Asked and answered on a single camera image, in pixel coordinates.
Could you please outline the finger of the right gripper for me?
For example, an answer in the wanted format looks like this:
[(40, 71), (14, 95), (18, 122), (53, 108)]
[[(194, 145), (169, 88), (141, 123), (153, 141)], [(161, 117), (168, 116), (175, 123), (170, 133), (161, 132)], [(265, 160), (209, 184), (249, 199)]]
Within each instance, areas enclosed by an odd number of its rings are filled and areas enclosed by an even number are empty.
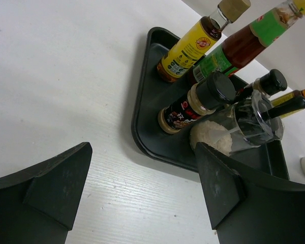
[(299, 109), (302, 105), (305, 105), (305, 100), (303, 97), (295, 98), (295, 101), (291, 100), (285, 104), (279, 106), (274, 106), (272, 103), (272, 108), (266, 112), (266, 119), (280, 117), (281, 115), (295, 111)]
[(266, 98), (270, 98), (279, 92), (283, 92), (287, 89), (287, 80), (281, 71), (277, 69), (271, 69), (264, 76), (257, 78), (251, 84), (239, 89), (236, 92), (233, 103), (237, 103), (244, 99), (251, 97), (253, 91), (257, 90), (262, 93)]

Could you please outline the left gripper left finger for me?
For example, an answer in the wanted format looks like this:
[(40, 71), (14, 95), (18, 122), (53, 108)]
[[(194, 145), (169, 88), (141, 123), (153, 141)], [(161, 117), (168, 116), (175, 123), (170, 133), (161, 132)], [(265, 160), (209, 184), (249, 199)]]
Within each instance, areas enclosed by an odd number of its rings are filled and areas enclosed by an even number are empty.
[(88, 142), (0, 178), (0, 243), (65, 243), (93, 149)]

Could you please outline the black label spice jar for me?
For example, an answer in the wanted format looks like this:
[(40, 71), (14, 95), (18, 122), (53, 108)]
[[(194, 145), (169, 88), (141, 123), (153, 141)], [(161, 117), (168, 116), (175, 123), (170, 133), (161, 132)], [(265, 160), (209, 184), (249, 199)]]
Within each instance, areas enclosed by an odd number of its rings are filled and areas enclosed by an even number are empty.
[(226, 75), (212, 72), (205, 81), (194, 84), (186, 94), (160, 110), (158, 123), (164, 132), (176, 134), (200, 118), (232, 103), (235, 94), (234, 85)]

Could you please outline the green label sauce bottle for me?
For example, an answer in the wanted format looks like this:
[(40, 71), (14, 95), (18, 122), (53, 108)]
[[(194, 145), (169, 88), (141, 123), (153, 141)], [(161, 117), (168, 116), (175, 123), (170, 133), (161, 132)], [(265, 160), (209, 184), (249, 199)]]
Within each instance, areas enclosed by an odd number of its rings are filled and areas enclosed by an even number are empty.
[(305, 1), (284, 1), (230, 35), (187, 74), (189, 85), (204, 82), (213, 71), (230, 77), (254, 60), (305, 16)]

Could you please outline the yellow label oil bottle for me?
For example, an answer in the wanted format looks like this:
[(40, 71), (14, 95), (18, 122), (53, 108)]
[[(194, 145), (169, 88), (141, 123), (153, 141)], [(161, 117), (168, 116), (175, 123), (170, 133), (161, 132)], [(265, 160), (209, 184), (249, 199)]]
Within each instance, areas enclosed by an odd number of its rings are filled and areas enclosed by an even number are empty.
[(160, 59), (157, 73), (174, 83), (201, 59), (222, 37), (226, 26), (234, 23), (249, 7), (247, 0), (222, 0), (217, 8), (200, 20)]
[[(287, 103), (288, 101), (295, 101), (295, 98), (299, 98), (299, 97), (303, 97), (304, 100), (305, 100), (305, 89), (303, 90), (293, 90), (285, 95), (282, 95), (274, 100), (271, 100), (271, 103), (276, 107), (276, 106), (279, 106), (281, 104), (285, 104)], [(295, 111), (291, 111), (291, 112), (288, 112), (288, 113), (285, 113), (283, 115), (280, 116), (281, 119), (284, 119), (292, 114), (295, 114), (301, 110), (304, 110), (305, 109), (305, 105), (302, 105), (299, 109), (295, 110)]]

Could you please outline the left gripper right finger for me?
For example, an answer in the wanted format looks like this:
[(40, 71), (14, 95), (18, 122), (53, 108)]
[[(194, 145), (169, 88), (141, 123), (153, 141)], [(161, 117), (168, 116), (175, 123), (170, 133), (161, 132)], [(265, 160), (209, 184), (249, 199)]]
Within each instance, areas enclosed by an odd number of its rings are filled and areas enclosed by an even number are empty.
[(199, 142), (198, 172), (220, 243), (305, 243), (305, 185), (281, 179)]

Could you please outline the clear salt grinder jar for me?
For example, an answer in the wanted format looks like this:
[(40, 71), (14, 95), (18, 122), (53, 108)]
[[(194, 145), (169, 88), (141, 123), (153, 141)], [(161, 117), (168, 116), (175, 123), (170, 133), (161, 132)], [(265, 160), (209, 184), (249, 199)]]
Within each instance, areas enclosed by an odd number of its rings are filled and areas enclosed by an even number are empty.
[(190, 130), (190, 146), (194, 150), (203, 142), (231, 156), (239, 151), (257, 148), (281, 140), (284, 125), (280, 117), (269, 117), (270, 100), (259, 91), (194, 125)]

